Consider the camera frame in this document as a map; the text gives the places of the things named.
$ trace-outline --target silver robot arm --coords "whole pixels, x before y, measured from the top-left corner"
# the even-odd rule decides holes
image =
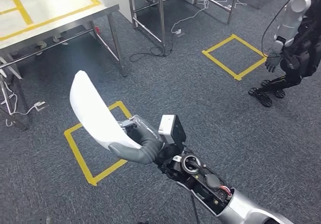
[[[292,224],[230,187],[187,148],[186,135],[177,115],[163,115],[158,130],[139,116],[118,122],[84,71],[75,76],[70,103],[79,121],[99,144],[121,159],[154,163],[223,224]]]
[[[274,72],[280,64],[284,47],[289,47],[293,43],[304,14],[310,6],[311,0],[290,0],[285,6],[284,16],[274,35],[271,52],[265,63],[268,71]]]

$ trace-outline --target gray robotic hand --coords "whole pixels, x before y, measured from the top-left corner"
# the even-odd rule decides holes
[[[133,116],[122,123],[121,126],[130,138],[140,144],[142,148],[130,148],[120,143],[110,144],[109,149],[118,158],[139,164],[150,164],[157,157],[164,145],[155,130],[148,127],[148,125],[139,116]]]
[[[265,66],[267,67],[268,71],[274,72],[275,68],[277,67],[280,61],[281,56],[278,56],[277,54],[274,53],[270,53],[265,62]]]

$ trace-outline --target humanoid robot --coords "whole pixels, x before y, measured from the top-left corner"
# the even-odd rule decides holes
[[[286,95],[283,89],[312,76],[320,60],[321,0],[289,0],[265,63],[269,72],[274,72],[280,64],[286,75],[264,80],[261,88],[251,88],[249,94],[263,106],[271,107],[272,101],[268,93],[283,98]]]

